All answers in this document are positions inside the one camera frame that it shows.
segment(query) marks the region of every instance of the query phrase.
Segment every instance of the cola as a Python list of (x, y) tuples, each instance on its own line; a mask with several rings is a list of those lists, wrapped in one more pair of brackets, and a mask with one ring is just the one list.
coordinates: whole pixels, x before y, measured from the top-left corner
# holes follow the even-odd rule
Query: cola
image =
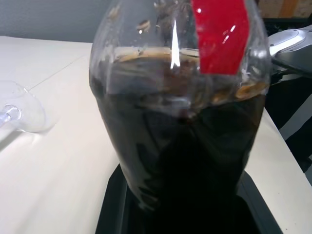
[(143, 210), (224, 210), (254, 143), (267, 85), (203, 76), (192, 53), (179, 62), (164, 51), (126, 54), (100, 63), (90, 86)]

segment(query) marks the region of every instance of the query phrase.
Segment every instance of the black tray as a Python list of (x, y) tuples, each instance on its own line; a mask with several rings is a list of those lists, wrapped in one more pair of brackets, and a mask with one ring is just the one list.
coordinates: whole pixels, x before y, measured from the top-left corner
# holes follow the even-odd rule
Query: black tray
[[(171, 227), (171, 230), (168, 231), (170, 229), (168, 228), (168, 223), (173, 223), (172, 220), (174, 218), (169, 215), (164, 218), (163, 214), (161, 218), (166, 221), (169, 219), (168, 223), (164, 224), (166, 227), (163, 227), (159, 221), (156, 221), (159, 225), (154, 225), (153, 231), (146, 233), (143, 230), (143, 226), (146, 226), (146, 223), (148, 222), (146, 215), (143, 216), (134, 200), (135, 198), (127, 186), (121, 168), (118, 166), (112, 174), (107, 186), (96, 234), (190, 233), (190, 227), (194, 228), (191, 231), (192, 234), (202, 233), (199, 231), (197, 224), (193, 225), (193, 221), (188, 222), (187, 220), (175, 222), (174, 227)], [(246, 172), (239, 185), (236, 197), (235, 216), (235, 225), (233, 226), (231, 233), (282, 234), (282, 231), (264, 202), (253, 180)], [(198, 220), (199, 216), (198, 214), (192, 213), (190, 217)], [(214, 222), (209, 223), (210, 220), (210, 218), (203, 217), (200, 224), (205, 228), (207, 227), (206, 233), (216, 233), (216, 231), (218, 231), (216, 230), (216, 227), (218, 227), (219, 224), (216, 225)], [(223, 222), (224, 223), (221, 224), (220, 228), (223, 225), (229, 225), (228, 221)]]

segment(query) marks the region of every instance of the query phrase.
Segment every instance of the bottle label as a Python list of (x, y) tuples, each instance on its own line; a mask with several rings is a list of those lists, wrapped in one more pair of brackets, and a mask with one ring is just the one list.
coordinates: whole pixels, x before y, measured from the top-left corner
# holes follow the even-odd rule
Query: bottle label
[(236, 75), (250, 33), (244, 0), (192, 2), (201, 73)]

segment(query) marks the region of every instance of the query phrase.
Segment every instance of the wall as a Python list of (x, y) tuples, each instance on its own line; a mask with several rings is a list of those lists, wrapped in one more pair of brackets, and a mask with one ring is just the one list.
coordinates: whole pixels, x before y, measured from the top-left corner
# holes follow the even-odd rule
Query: wall
[(92, 42), (109, 0), (0, 0), (0, 36)]

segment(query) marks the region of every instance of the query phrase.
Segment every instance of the white table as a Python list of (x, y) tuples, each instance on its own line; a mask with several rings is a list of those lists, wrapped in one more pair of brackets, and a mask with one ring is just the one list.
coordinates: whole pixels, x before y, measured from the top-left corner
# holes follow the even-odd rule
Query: white table
[[(95, 233), (118, 159), (89, 88), (90, 49), (0, 37), (0, 80), (31, 89), (60, 113), (47, 133), (0, 142), (1, 234)], [(312, 232), (312, 187), (266, 111), (246, 171), (284, 233)]]

